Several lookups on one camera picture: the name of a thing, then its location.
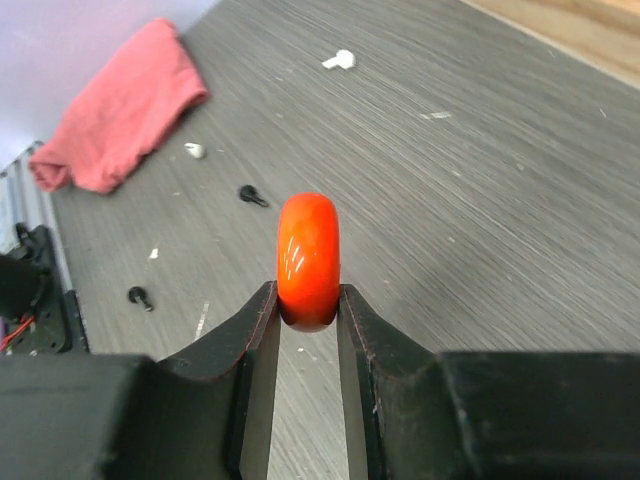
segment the white plastic piece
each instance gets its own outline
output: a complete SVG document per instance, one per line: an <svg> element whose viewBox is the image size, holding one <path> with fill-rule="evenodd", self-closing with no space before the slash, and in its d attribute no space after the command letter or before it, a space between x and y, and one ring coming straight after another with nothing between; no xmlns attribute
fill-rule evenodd
<svg viewBox="0 0 640 480"><path fill-rule="evenodd" d="M203 158L207 154L204 147L197 143L185 143L184 148L193 158Z"/></svg>
<svg viewBox="0 0 640 480"><path fill-rule="evenodd" d="M322 66L327 70L340 67L349 70L356 64L356 57L349 50L338 50L336 56L322 62Z"/></svg>

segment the black push pin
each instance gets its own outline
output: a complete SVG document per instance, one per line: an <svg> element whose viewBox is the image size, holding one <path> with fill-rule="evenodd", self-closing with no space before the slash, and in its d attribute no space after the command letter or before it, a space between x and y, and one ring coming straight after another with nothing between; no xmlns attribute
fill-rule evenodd
<svg viewBox="0 0 640 480"><path fill-rule="evenodd" d="M127 294L129 297L129 301L131 303L137 303L138 305L142 305L145 312L153 311L153 305L149 301L149 296L147 292L142 287L131 287L129 289L129 293Z"/></svg>
<svg viewBox="0 0 640 480"><path fill-rule="evenodd" d="M267 201L260 197L260 194L258 194L258 190L253 185L244 185L243 187L241 187L238 191L238 196L243 202L257 203L264 208L269 207Z"/></svg>

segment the shiny orange cylinder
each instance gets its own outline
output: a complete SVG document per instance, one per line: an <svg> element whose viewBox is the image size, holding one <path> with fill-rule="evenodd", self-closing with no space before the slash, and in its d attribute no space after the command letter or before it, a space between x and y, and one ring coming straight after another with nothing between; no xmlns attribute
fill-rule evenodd
<svg viewBox="0 0 640 480"><path fill-rule="evenodd" d="M287 325L315 332L331 324L340 298L340 228L324 195L300 193L282 207L277 281Z"/></svg>

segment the cable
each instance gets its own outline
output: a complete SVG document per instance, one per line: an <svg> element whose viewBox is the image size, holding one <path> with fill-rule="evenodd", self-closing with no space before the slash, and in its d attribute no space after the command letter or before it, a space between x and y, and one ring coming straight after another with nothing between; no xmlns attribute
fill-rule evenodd
<svg viewBox="0 0 640 480"><path fill-rule="evenodd" d="M20 319L20 326L2 339L2 344L0 345L0 351L6 350L9 347L9 344L13 340L15 340L17 337L19 337L20 334L22 334L22 332L24 332L27 328L29 328L29 325L31 325L34 321L35 321L35 317L33 315L31 315L30 317L23 315L22 318Z"/></svg>

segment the pink towel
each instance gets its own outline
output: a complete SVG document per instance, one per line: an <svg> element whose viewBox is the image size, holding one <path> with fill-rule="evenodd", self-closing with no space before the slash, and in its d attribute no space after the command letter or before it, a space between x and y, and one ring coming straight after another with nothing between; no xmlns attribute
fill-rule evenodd
<svg viewBox="0 0 640 480"><path fill-rule="evenodd" d="M184 110L208 96L174 25L156 19L71 102L29 168L47 192L73 181L109 193L159 146Z"/></svg>

